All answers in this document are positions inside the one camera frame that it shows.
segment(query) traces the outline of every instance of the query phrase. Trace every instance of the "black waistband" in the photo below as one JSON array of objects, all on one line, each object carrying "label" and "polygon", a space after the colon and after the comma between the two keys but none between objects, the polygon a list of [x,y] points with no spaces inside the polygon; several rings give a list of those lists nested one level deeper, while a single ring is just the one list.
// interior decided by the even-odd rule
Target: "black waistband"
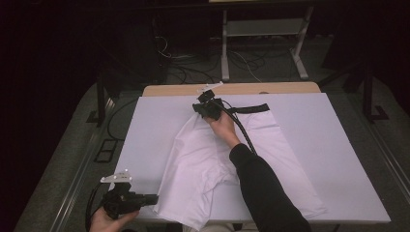
[{"label": "black waistband", "polygon": [[266,103],[261,104],[261,105],[256,105],[256,106],[240,107],[240,108],[232,107],[228,109],[230,113],[240,113],[240,114],[260,113],[260,112],[265,112],[268,110],[269,110],[269,106]]}]

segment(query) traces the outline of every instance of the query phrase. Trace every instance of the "black sleeve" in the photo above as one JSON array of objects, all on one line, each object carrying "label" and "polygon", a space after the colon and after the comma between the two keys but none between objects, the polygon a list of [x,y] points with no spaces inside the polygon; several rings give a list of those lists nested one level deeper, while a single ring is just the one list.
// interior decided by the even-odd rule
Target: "black sleeve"
[{"label": "black sleeve", "polygon": [[235,146],[229,158],[236,167],[241,191],[260,232],[310,231],[292,204],[271,166],[245,144]]}]

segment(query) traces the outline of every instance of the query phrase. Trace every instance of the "gray floor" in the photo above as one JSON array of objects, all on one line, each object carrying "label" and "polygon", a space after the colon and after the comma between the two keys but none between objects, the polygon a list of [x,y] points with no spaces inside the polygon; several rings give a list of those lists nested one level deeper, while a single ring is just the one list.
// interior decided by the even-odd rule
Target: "gray floor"
[{"label": "gray floor", "polygon": [[[331,41],[332,38],[314,38],[305,41],[301,57],[310,81],[318,82],[333,73],[333,71],[320,67]],[[230,82],[300,81],[288,55],[288,49],[294,42],[292,38],[232,41],[228,47]],[[169,69],[166,84],[210,83],[212,79],[219,81],[220,53],[217,47],[212,54],[208,60],[198,56],[190,57],[190,54],[172,54],[177,59],[173,62],[173,68]],[[247,66],[241,62],[243,59],[253,61]],[[342,76],[329,83],[322,88],[322,92],[328,94],[392,222],[375,225],[343,224],[338,231],[408,231],[410,199],[405,194],[408,180],[400,173],[400,168],[402,173],[410,175],[410,144],[408,143],[410,117],[397,105],[389,88],[375,79],[373,104],[381,105],[390,119],[370,124],[361,112],[362,89],[354,94],[344,93],[341,86],[345,78],[346,76]],[[95,124],[85,123],[89,113],[97,108],[95,87],[87,92],[78,105],[15,231],[85,230],[84,211],[90,191],[101,176],[106,176],[115,169],[122,142],[118,142],[112,162],[95,163],[92,159],[99,152],[104,139],[111,136],[125,138],[133,108],[140,94],[139,92],[124,92],[120,98],[111,101],[107,105],[107,120],[102,127],[96,128]],[[163,224],[155,223],[133,224],[132,226],[137,227],[139,231],[163,231],[164,228]],[[312,225],[313,231],[332,231],[334,227],[334,225]]]}]

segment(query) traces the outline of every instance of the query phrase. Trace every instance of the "dark background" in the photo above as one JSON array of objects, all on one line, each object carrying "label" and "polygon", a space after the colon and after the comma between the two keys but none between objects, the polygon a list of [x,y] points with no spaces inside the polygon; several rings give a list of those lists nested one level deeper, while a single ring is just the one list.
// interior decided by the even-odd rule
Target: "dark background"
[{"label": "dark background", "polygon": [[[95,1],[78,2],[95,6]],[[0,3],[2,231],[14,229],[78,102],[99,77],[112,97],[123,89],[161,84],[166,61],[156,52],[153,37],[158,31],[204,54],[209,36],[220,32],[220,12],[160,14],[163,23],[159,20],[153,30],[151,14],[83,12],[78,2]],[[410,112],[408,6],[398,0],[353,6],[341,2],[316,7],[307,33],[311,38],[336,36],[324,67],[337,71],[363,55],[371,58],[375,76]],[[120,3],[138,6],[143,1]],[[193,19],[187,22],[187,16]],[[181,23],[191,30],[178,30]],[[204,30],[197,30],[198,25]]]}]

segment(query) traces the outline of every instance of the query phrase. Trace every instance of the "white cloth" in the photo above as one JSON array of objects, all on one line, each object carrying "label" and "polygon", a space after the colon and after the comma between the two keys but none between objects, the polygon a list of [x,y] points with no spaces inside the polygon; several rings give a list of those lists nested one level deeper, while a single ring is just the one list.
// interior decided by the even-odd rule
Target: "white cloth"
[{"label": "white cloth", "polygon": [[[270,110],[238,114],[256,153],[277,174],[284,191],[305,218],[326,211],[304,169],[287,143]],[[241,141],[246,140],[237,128]],[[229,147],[214,135],[199,114],[194,114],[175,137],[162,177],[159,217],[200,230],[209,220],[213,189],[221,182],[239,184],[229,160]]]}]

